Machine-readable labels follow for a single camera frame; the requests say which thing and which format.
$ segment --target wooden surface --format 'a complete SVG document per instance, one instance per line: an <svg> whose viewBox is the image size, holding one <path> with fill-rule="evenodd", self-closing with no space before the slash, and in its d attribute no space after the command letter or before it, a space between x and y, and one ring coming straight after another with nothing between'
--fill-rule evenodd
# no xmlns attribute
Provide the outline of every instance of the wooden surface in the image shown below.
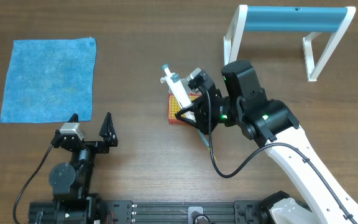
<svg viewBox="0 0 358 224"><path fill-rule="evenodd" d="M316 83L306 80L301 38L294 33L246 33L239 59L251 59L268 98L284 101L300 120L320 158L358 203L358 1L0 1L0 113L13 40L94 37L92 121L97 139L107 111L119 147L96 158L91 191L106 200L232 202L284 190L300 195L266 154L237 176L220 178L196 130L167 121L161 65L182 76L200 67L227 94L220 76L223 35L239 4L355 5L356 16ZM313 42L321 54L328 36ZM62 124L0 124L0 223L12 223L14 201ZM256 144L238 127L213 133L218 166L234 170ZM53 149L25 191L17 214L27 221L31 201L50 201L50 169L70 160Z"/></svg>

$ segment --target white and blue rack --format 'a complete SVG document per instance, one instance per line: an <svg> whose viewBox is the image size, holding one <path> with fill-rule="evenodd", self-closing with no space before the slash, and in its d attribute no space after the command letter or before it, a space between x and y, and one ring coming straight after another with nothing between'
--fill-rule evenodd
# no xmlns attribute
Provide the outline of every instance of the white and blue rack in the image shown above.
<svg viewBox="0 0 358 224"><path fill-rule="evenodd" d="M240 5L224 36L224 64L237 60L242 33L311 32L303 38L309 82L317 81L329 57L352 22L356 8L349 7L275 7ZM311 41L322 32L331 33L323 54L314 65Z"/></svg>

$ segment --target blue cloth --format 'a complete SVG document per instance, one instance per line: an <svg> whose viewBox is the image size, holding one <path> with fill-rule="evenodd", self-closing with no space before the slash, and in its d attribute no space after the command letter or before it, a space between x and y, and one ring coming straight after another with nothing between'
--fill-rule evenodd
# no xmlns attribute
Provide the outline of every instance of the blue cloth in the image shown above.
<svg viewBox="0 0 358 224"><path fill-rule="evenodd" d="M0 122L90 121L95 58L94 38L15 40Z"/></svg>

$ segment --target blue bar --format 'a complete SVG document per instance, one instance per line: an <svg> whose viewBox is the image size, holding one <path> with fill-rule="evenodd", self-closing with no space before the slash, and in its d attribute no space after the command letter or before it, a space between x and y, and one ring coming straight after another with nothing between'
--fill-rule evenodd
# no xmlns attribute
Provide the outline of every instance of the blue bar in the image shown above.
<svg viewBox="0 0 358 224"><path fill-rule="evenodd" d="M336 32L346 7L248 6L246 31Z"/></svg>

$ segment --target blue towel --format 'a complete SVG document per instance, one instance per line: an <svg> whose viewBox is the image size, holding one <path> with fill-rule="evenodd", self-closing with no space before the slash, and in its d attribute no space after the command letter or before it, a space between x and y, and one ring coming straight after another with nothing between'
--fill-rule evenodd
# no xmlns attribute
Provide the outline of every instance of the blue towel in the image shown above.
<svg viewBox="0 0 358 224"><path fill-rule="evenodd" d="M94 38L15 40L0 122L90 121L95 58Z"/></svg>

